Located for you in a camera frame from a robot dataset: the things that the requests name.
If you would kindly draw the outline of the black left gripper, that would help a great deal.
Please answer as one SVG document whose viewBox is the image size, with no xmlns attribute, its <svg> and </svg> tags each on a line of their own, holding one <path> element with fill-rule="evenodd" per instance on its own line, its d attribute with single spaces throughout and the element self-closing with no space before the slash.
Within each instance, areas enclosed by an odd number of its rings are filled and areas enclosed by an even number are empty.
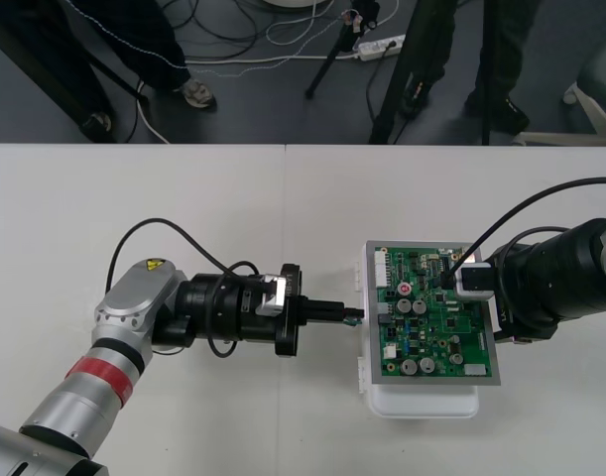
<svg viewBox="0 0 606 476">
<path fill-rule="evenodd" d="M 299 328 L 303 326 L 302 271 L 299 265 L 284 264 L 278 275 L 251 277 L 259 284 L 273 285 L 267 295 L 258 287 L 246 288 L 241 294 L 238 314 L 238 336 L 248 342 L 272 343 L 279 357 L 298 353 Z M 307 323 L 362 323 L 364 310 L 348 307 L 341 301 L 307 299 Z"/>
</svg>

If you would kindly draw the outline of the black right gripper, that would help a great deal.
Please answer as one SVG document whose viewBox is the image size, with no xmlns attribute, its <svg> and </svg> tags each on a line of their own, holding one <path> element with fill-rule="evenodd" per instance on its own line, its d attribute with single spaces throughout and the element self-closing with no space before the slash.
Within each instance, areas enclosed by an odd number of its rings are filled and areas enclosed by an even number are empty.
<svg viewBox="0 0 606 476">
<path fill-rule="evenodd" d="M 522 244 L 514 237 L 498 248 L 488 260 L 494 271 L 494 296 L 500 329 L 496 343 L 530 344 L 546 341 L 557 331 L 558 318 L 543 309 L 534 294 L 527 272 L 527 261 L 535 245 Z"/>
</svg>

